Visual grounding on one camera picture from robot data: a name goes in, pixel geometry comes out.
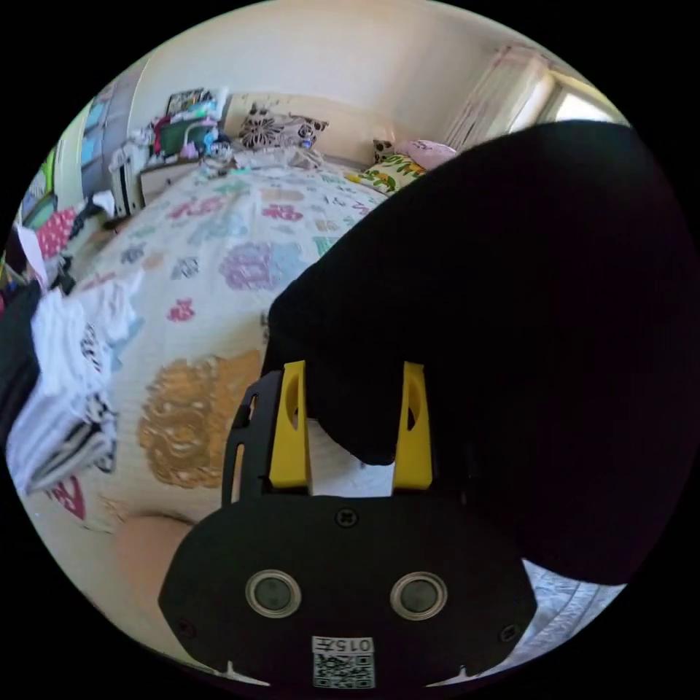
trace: stack of clothes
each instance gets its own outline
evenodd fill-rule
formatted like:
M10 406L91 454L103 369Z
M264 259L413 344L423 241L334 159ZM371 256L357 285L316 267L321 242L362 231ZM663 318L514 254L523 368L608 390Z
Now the stack of clothes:
M34 280L5 299L0 455L19 492L51 489L89 468L113 470L112 347L128 336L142 275L72 296Z

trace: qr code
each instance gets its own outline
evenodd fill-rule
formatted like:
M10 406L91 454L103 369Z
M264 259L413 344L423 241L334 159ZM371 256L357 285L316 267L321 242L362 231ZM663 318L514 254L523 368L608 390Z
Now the qr code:
M374 688L374 655L314 654L317 688Z

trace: cushion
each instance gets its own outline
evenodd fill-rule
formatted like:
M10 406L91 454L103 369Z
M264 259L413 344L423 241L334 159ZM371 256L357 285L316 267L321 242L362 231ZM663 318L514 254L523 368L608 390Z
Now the cushion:
M356 176L346 175L346 178L390 195L425 175L425 172L425 168L405 155L389 155L378 165Z
M241 125L238 137L247 149L270 146L301 146L304 141L315 144L328 122L301 114L279 114L253 103Z
M422 168L434 170L441 166L446 160L450 160L457 155L454 148L445 144L436 144L434 141L401 141L394 147L394 152L400 155L407 155Z
M394 145L390 141L374 139L374 162L380 163L386 156L394 155Z

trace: curtain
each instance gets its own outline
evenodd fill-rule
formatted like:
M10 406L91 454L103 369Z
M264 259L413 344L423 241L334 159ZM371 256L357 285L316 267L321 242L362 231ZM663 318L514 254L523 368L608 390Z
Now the curtain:
M548 79L549 61L541 54L523 46L501 48L452 122L447 145L463 151L508 133ZM528 125L522 121L518 128Z

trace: white cloth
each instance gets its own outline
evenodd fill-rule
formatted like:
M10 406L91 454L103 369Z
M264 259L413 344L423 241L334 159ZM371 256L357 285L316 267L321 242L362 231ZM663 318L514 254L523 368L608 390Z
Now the white cloth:
M49 286L48 274L44 266L44 256L39 245L39 239L35 232L24 226L17 226L17 237L20 239L20 245L24 251L27 263L34 270L36 279L42 285L42 289L47 289Z
M104 439L81 440L78 450L76 445L72 450L64 445L81 426L102 422L96 420L95 401L104 397L109 384L109 344L128 335L135 317L130 299L142 274L108 281L72 297L55 289L39 302L31 324L39 380L7 439L7 466L21 492L36 490L36 483L47 487L51 481L47 465L62 464L56 474L65 477L109 458L113 451L116 430L108 402L101 428Z

